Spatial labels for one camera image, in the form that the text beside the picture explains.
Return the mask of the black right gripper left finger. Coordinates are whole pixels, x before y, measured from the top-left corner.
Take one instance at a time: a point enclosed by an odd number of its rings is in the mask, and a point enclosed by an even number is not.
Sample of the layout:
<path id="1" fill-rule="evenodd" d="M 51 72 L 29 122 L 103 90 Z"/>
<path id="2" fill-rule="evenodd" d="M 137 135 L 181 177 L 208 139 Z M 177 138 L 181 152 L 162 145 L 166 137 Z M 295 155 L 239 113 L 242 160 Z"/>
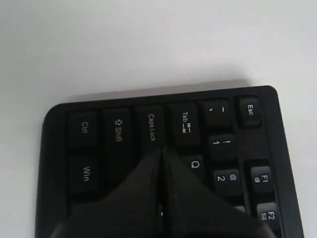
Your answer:
<path id="1" fill-rule="evenodd" d="M 52 238 L 155 238 L 161 149 L 145 154 L 131 174 L 99 201 L 73 206 Z"/>

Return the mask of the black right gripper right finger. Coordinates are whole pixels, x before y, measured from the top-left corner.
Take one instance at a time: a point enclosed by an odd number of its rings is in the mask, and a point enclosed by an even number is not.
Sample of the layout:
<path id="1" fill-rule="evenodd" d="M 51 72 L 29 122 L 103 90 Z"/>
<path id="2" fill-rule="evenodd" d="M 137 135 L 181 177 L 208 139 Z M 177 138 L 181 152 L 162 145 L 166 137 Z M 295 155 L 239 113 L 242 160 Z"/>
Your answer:
<path id="1" fill-rule="evenodd" d="M 273 238 L 271 228 L 209 190 L 170 147 L 162 149 L 164 216 L 171 238 Z"/>

